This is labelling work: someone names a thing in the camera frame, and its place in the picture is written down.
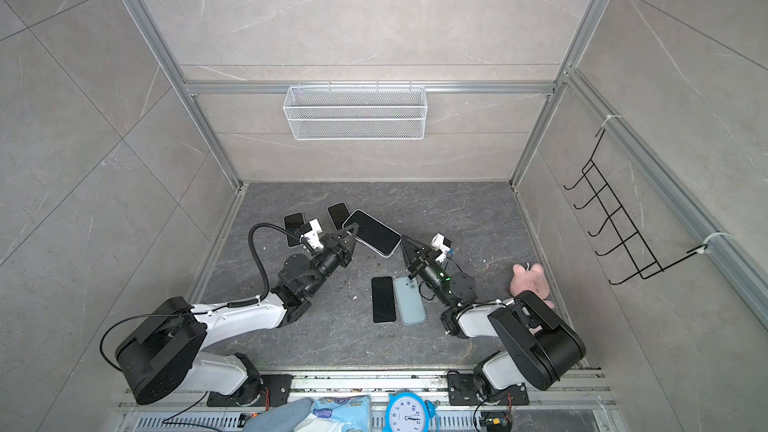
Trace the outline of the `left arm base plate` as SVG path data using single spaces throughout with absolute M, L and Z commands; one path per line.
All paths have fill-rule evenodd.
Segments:
M 263 407 L 285 405 L 294 376 L 290 374 L 262 375 L 259 381 L 247 380 L 234 394 L 225 396 L 211 392 L 206 399 L 208 407 Z

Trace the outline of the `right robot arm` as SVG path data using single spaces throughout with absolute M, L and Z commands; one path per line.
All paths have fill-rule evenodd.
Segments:
M 400 242 L 410 279 L 418 279 L 445 307 L 446 333 L 462 339 L 496 337 L 504 346 L 473 369 L 472 383 L 482 400 L 498 401 L 512 386 L 528 383 L 545 391 L 586 356 L 581 337 L 531 290 L 482 303 L 475 279 L 450 275 L 445 245 L 403 236 Z

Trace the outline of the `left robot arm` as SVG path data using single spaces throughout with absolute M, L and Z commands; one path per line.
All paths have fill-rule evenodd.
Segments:
M 350 264 L 358 229 L 352 223 L 326 233 L 313 222 L 299 238 L 311 253 L 288 257 L 276 286 L 259 296 L 217 304 L 190 304 L 181 296 L 164 301 L 115 350 L 136 403 L 152 404 L 177 390 L 206 391 L 240 406 L 256 401 L 265 387 L 252 361 L 206 347 L 296 322 L 326 280 Z

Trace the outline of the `grey-green phone case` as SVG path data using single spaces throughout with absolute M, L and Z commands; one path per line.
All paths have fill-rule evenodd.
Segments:
M 404 325 L 416 325 L 426 321 L 427 315 L 415 279 L 407 276 L 393 281 L 398 312 Z

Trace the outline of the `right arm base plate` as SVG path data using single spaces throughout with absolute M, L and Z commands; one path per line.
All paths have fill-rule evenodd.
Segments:
M 526 385 L 513 384 L 505 389 L 496 389 L 479 374 L 459 373 L 449 370 L 446 373 L 448 400 L 452 406 L 507 404 L 526 406 L 530 404 Z

